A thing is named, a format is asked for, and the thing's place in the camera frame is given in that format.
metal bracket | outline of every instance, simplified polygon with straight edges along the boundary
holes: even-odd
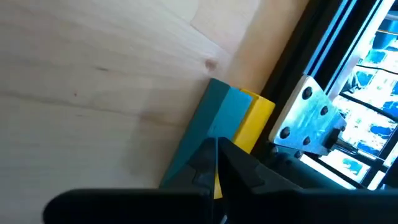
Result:
[[[346,121],[318,83],[304,75],[297,83],[269,135],[276,145],[328,155],[326,145],[334,129],[345,129]]]

